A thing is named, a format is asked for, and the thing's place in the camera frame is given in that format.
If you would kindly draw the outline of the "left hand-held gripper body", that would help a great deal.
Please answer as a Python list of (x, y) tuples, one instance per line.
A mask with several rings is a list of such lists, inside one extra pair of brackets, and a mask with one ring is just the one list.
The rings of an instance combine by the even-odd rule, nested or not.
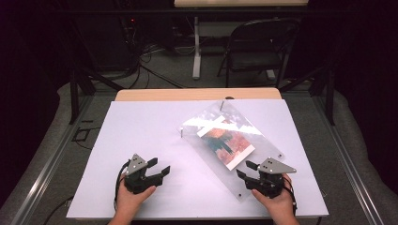
[(147, 161), (134, 154), (125, 174), (125, 187), (129, 192), (139, 194), (151, 186), (161, 186), (163, 177), (160, 173), (146, 176)]

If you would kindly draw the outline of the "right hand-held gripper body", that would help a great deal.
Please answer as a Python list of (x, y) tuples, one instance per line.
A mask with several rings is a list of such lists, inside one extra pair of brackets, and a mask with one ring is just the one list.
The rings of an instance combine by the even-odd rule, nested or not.
[(297, 170), (278, 161), (275, 158), (268, 157), (259, 164), (259, 177), (245, 179), (247, 189), (256, 189), (263, 195), (275, 198), (281, 194), (284, 188), (284, 173), (295, 173)]

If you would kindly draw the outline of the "colourful painting print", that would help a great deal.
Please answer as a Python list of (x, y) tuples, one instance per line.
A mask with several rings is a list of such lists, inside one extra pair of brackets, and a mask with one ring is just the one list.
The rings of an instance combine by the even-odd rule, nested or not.
[(209, 121), (197, 132), (219, 161), (229, 170), (251, 154), (255, 147), (224, 116)]

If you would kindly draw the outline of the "clear acrylic photo frame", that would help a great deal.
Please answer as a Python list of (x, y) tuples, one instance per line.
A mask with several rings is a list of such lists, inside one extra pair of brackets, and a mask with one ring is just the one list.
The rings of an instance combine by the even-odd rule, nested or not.
[[(255, 147), (255, 150), (243, 159), (232, 171), (229, 171), (211, 151), (206, 143), (197, 136), (197, 132), (209, 121), (219, 116), (235, 124), (238, 131)], [(251, 178), (258, 178), (259, 172), (246, 166), (246, 160), (256, 164), (267, 158), (284, 160), (284, 154), (254, 126), (245, 115), (236, 108), (234, 100), (218, 100), (188, 119), (181, 125), (181, 137), (184, 138), (202, 158), (207, 166), (217, 175), (230, 192), (240, 201), (245, 200), (250, 189), (246, 188), (245, 180), (237, 176), (237, 170), (246, 173)]]

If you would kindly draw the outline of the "person's right hand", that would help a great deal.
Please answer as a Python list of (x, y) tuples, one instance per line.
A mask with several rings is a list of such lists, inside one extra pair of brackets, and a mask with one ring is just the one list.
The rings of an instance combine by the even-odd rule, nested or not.
[(265, 206), (268, 210), (272, 220), (274, 218), (292, 218), (295, 217), (293, 213), (293, 199), (289, 190), (291, 189), (291, 179), (287, 174), (283, 174), (285, 189), (281, 194), (273, 199), (264, 196), (258, 190), (253, 189), (252, 195), (254, 198)]

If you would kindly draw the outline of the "person's left hand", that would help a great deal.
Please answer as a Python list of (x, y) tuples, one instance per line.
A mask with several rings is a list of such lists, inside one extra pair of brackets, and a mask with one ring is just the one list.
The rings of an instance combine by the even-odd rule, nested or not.
[(131, 193), (125, 187), (125, 178), (120, 179), (120, 186), (116, 197), (114, 217), (132, 218), (138, 213), (141, 204), (156, 191), (155, 186), (148, 187), (139, 194)]

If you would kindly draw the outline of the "wooden table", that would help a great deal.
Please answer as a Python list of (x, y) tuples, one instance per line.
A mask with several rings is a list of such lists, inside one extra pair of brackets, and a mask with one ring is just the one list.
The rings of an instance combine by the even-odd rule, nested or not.
[(185, 88), (185, 89), (129, 89), (120, 90), (115, 101), (176, 101), (214, 100), (223, 98), (281, 99), (277, 88)]

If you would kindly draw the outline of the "black metal stand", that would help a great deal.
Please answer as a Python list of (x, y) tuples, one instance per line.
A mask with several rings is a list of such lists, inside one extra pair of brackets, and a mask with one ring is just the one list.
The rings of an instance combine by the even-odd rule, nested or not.
[(71, 65), (69, 69), (69, 87), (70, 87), (70, 100), (71, 100), (71, 118), (69, 123), (74, 124), (80, 114), (79, 107), (79, 90), (82, 90), (85, 95), (93, 96), (96, 93), (96, 88), (91, 82), (94, 78), (101, 83), (120, 91), (123, 87), (109, 79), (99, 75), (97, 72), (87, 67), (78, 66), (76, 63)]
[(327, 117), (329, 123), (334, 126), (333, 118), (333, 102), (334, 102), (334, 82), (335, 82), (335, 66), (333, 63), (326, 63), (324, 66), (317, 67), (308, 74), (295, 79), (279, 88), (279, 91), (287, 92), (292, 90), (299, 84), (307, 81), (308, 79), (313, 79), (314, 81), (310, 85), (308, 92), (312, 97), (319, 97), (323, 91), (326, 91), (326, 102), (325, 102), (325, 116)]

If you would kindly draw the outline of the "white table leg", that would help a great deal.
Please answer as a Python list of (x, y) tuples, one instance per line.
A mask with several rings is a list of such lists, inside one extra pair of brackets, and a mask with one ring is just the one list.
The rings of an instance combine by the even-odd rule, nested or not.
[(194, 80), (200, 79), (201, 70), (201, 50), (200, 50), (200, 37), (199, 37), (199, 20), (194, 18), (194, 58), (192, 68), (192, 78)]

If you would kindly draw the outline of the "black folding chair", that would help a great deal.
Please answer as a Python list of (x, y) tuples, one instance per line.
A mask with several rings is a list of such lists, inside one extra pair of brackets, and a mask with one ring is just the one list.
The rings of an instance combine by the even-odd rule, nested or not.
[(278, 87), (288, 62), (290, 45), (299, 31), (293, 18), (253, 20), (239, 25), (228, 38), (218, 75), (225, 69), (225, 86), (232, 72), (277, 70)]

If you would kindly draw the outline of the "dark equipment rack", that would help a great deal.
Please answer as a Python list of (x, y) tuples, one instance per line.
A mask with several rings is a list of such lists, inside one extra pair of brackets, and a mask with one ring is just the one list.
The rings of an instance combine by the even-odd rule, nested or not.
[[(131, 9), (133, 0), (115, 0), (115, 6), (120, 9)], [(140, 34), (137, 31), (135, 19), (131, 16), (120, 16), (119, 21), (122, 27), (123, 37), (128, 46), (132, 63), (137, 66), (141, 54)]]

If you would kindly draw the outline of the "aluminium floor rail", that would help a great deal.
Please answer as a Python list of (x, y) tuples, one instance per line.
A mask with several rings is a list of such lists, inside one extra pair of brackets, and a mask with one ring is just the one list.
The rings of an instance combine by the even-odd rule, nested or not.
[(83, 118), (85, 112), (89, 108), (93, 96), (82, 97), (81, 103), (78, 105), (80, 113), (78, 114), (74, 123), (68, 122), (64, 127), (62, 135), (59, 137), (58, 143), (54, 146), (51, 153), (48, 154), (45, 164), (40, 170), (40, 173), (35, 179), (29, 191), (26, 193), (18, 211), (9, 223), (9, 225), (27, 225), (34, 211), (36, 210), (43, 194), (51, 183), (51, 180), (65, 155), (65, 148), (68, 141), (71, 140), (74, 132), (77, 130), (79, 121)]
[(329, 131), (331, 138), (333, 139), (336, 147), (337, 147), (337, 157), (340, 160), (344, 172), (349, 180), (350, 186), (353, 188), (353, 191), (360, 203), (362, 211), (366, 216), (370, 225), (385, 225), (383, 219), (379, 215), (375, 204), (370, 196), (368, 188), (364, 185), (362, 179), (360, 178), (360, 174), (356, 169), (351, 157), (349, 156), (343, 140), (338, 133), (338, 130), (335, 126), (333, 126), (329, 119), (326, 116), (325, 109), (326, 105), (323, 103), (321, 97), (313, 97), (314, 106), (317, 108), (320, 113), (321, 119), (325, 124), (325, 127)]

